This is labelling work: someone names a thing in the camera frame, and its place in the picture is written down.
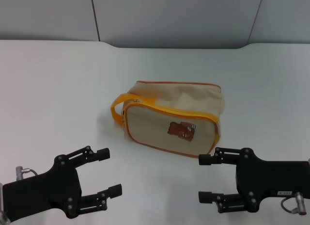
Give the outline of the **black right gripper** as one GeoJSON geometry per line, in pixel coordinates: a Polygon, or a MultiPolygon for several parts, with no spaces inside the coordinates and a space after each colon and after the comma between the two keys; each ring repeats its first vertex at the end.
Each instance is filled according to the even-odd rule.
{"type": "Polygon", "coordinates": [[[296,199],[297,211],[305,212],[304,199],[310,197],[310,163],[308,161],[264,161],[252,149],[216,147],[213,155],[200,154],[199,165],[236,165],[238,193],[199,192],[199,202],[217,205],[219,213],[257,212],[269,197],[296,199]]]}

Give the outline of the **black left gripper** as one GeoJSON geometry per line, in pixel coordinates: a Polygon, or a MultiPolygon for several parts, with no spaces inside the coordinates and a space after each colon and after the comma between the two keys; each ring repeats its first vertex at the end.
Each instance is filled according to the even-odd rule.
{"type": "Polygon", "coordinates": [[[95,194],[81,196],[75,166],[110,158],[108,148],[93,151],[90,146],[57,156],[51,169],[43,174],[3,186],[3,209],[12,222],[49,209],[62,210],[67,218],[107,210],[107,200],[123,194],[117,184],[95,194]]]}

